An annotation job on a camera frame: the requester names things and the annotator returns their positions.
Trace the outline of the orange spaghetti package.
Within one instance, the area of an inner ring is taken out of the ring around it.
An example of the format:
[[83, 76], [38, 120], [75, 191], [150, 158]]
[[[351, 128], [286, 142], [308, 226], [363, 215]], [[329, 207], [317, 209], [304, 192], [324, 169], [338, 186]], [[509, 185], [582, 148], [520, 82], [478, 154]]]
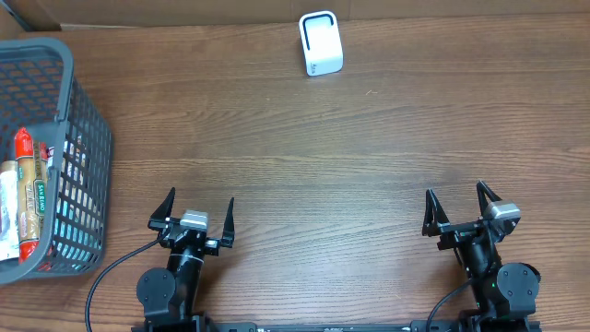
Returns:
[[18, 249], [20, 264], [34, 253], [47, 208], [47, 146], [34, 140], [26, 127], [15, 134], [18, 176]]

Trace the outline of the beige brown snack pouch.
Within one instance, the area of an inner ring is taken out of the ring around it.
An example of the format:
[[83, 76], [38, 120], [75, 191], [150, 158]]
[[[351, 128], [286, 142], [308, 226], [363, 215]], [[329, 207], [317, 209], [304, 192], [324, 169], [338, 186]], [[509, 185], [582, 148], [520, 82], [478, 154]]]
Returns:
[[83, 142], [83, 136], [77, 137], [76, 143], [64, 143], [64, 153], [70, 156], [74, 162], [71, 163], [67, 160], [63, 160], [62, 171], [74, 180], [75, 184], [60, 180], [60, 190], [67, 196], [70, 196], [72, 192], [77, 193], [79, 184], [84, 183], [84, 170], [86, 167], [86, 154], [82, 151], [86, 145]]

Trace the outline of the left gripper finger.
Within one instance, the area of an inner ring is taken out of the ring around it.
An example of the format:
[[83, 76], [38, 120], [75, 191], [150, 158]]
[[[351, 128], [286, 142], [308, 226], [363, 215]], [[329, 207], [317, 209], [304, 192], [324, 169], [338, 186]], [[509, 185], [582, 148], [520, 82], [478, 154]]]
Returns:
[[234, 217], [233, 217], [233, 209], [234, 209], [234, 198], [232, 197], [229, 202], [229, 206], [227, 209], [226, 218], [224, 221], [224, 227], [222, 232], [222, 241], [234, 241], [235, 240], [235, 226], [234, 226]]
[[175, 198], [175, 188], [172, 187], [166, 198], [159, 205], [159, 207], [150, 216], [150, 221], [165, 221], [166, 218], [171, 216]]

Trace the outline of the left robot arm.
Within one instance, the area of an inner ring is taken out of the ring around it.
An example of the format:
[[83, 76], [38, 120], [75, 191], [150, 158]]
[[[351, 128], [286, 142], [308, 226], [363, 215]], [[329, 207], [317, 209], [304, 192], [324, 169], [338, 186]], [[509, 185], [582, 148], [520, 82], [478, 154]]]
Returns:
[[136, 297], [143, 305], [141, 331], [216, 331], [205, 313], [194, 312], [195, 296], [205, 258], [219, 255], [235, 241], [234, 201], [229, 202], [222, 234], [207, 235], [206, 212], [187, 210], [179, 218], [171, 215], [175, 190], [171, 189], [148, 220], [158, 233], [156, 244], [170, 251], [165, 267], [146, 271], [136, 284]]

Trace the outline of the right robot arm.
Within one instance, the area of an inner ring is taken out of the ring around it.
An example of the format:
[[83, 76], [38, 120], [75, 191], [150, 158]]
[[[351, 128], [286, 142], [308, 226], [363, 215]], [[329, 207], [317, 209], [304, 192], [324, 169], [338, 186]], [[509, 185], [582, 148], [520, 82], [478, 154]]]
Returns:
[[[540, 272], [526, 263], [504, 264], [496, 244], [510, 235], [521, 219], [520, 208], [502, 199], [483, 181], [477, 183], [477, 219], [453, 224], [431, 189], [425, 193], [421, 234], [437, 237], [439, 250], [452, 250], [466, 281], [440, 299], [422, 322], [426, 331], [539, 331], [536, 312]], [[463, 310], [454, 321], [437, 321], [440, 308], [471, 289], [474, 309]]]

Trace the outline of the white tube with gold cap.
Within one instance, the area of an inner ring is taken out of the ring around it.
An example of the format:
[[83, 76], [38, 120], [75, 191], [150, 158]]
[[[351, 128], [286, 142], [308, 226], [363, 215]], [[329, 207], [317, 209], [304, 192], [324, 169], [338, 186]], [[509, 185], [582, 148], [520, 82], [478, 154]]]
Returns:
[[19, 257], [18, 250], [18, 164], [1, 164], [1, 260]]

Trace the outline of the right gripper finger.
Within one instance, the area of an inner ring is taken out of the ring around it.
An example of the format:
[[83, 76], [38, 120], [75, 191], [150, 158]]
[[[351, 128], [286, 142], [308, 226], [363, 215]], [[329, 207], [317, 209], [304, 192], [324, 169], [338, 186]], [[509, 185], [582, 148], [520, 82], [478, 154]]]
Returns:
[[437, 196], [432, 189], [426, 191], [425, 214], [422, 225], [423, 235], [441, 235], [450, 226]]
[[496, 195], [484, 181], [478, 181], [476, 185], [478, 205], [482, 217], [491, 217], [493, 204], [502, 199]]

